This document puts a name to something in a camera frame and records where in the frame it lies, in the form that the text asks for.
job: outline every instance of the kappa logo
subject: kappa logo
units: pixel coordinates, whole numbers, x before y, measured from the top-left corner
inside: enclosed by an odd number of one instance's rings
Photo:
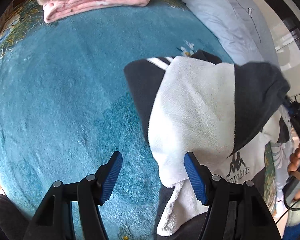
[[[240,156],[240,152],[237,152],[237,157],[235,158],[235,154],[232,155],[232,161],[230,163],[230,169],[229,173],[226,176],[227,178],[230,177],[231,173],[236,173],[234,176],[230,178],[230,182],[237,183],[239,179],[244,177],[250,172],[250,167],[247,167],[247,165],[244,163],[243,159]]]
[[[235,172],[236,169],[237,169],[237,171],[239,171],[239,169],[241,167],[241,164],[246,166],[243,159],[240,157],[240,152],[237,152],[237,159],[234,158],[234,154],[233,154],[232,155],[232,161],[230,163],[230,170],[229,170],[229,173],[227,175],[227,178],[230,176],[231,171]]]

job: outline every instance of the white stripe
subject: white stripe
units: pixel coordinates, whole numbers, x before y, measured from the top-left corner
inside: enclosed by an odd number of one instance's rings
[[[155,64],[157,67],[162,68],[163,70],[167,70],[168,64],[158,59],[157,57],[147,58],[147,61]]]
[[[166,57],[166,59],[171,63],[173,58],[172,57]]]

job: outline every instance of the bed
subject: bed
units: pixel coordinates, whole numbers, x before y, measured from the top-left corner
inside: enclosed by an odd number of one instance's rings
[[[94,10],[52,24],[44,23],[36,0],[17,6],[0,33],[0,184],[7,196],[30,218],[54,181],[77,182],[117,150],[122,171],[100,208],[109,239],[153,239],[161,183],[123,68],[198,49],[233,63],[181,0]],[[270,147],[265,162],[264,199],[274,212]],[[75,205],[74,226],[82,239]]]

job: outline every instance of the blue gripper pad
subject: blue gripper pad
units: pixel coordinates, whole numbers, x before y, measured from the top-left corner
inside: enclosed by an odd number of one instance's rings
[[[184,162],[195,196],[197,200],[205,205],[208,201],[208,197],[206,195],[206,186],[197,171],[197,169],[200,168],[200,164],[193,153],[187,153]]]
[[[121,168],[122,154],[118,151],[115,151],[108,163],[103,168],[100,178],[98,179],[98,182],[101,184],[102,187],[102,193],[99,199],[102,204],[104,204],[107,200],[110,199]]]

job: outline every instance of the white flower print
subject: white flower print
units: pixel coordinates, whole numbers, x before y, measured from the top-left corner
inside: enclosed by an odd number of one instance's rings
[[[189,51],[185,47],[180,47],[179,50],[184,57],[191,57],[194,54],[194,44],[189,41],[185,41],[185,43],[189,47]]]
[[[286,159],[286,156],[284,155],[284,152],[282,150],[282,148],[279,148],[278,152],[274,152],[276,151],[276,147],[272,147],[272,157],[273,157],[273,161],[274,161],[274,166],[276,166],[278,169],[280,169],[282,167],[283,161],[284,159]]]
[[[249,11],[249,16],[252,18],[252,10],[254,10],[253,8],[248,8],[248,11]]]
[[[278,191],[282,191],[284,185],[281,185],[280,182],[276,182],[276,185],[277,185],[277,190],[278,190]]]

